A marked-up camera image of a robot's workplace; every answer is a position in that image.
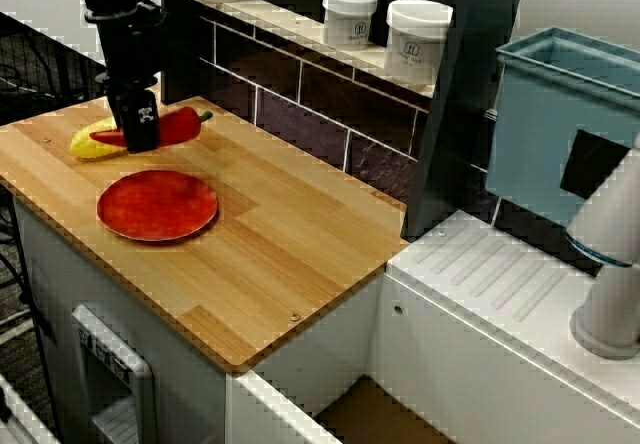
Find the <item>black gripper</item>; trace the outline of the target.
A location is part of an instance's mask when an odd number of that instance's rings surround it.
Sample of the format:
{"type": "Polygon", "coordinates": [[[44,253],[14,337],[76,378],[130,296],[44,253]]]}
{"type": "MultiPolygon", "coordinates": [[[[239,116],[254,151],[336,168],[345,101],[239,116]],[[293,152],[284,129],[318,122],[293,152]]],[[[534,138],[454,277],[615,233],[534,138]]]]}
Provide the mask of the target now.
{"type": "Polygon", "coordinates": [[[93,8],[93,23],[106,63],[96,80],[116,126],[123,129],[126,148],[130,153],[154,150],[160,139],[159,114],[155,94],[146,88],[166,67],[166,11],[155,3],[128,9],[103,3],[93,8]]]}

